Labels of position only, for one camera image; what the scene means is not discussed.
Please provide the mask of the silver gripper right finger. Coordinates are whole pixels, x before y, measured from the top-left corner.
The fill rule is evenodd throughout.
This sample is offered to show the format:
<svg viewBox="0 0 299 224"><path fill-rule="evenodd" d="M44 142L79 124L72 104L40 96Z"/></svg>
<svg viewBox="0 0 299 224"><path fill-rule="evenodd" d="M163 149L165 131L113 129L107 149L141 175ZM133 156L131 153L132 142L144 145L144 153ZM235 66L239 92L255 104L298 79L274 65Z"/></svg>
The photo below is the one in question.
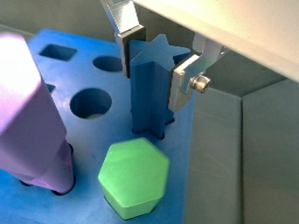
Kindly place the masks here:
<svg viewBox="0 0 299 224"><path fill-rule="evenodd" d="M195 34L191 55L172 69L168 109L179 111L191 99L192 92L204 93L211 85L207 69L224 56L228 48L213 40Z"/></svg>

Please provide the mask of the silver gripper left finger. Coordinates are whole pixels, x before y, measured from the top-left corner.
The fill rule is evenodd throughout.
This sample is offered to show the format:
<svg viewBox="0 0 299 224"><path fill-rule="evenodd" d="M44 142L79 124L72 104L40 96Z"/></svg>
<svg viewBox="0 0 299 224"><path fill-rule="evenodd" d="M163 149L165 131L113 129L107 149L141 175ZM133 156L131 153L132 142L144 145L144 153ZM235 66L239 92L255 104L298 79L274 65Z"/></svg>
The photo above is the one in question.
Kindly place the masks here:
<svg viewBox="0 0 299 224"><path fill-rule="evenodd" d="M128 42L131 40L145 40L145 28L139 23L136 7L132 0L100 0L100 2L115 30L124 75L129 77Z"/></svg>

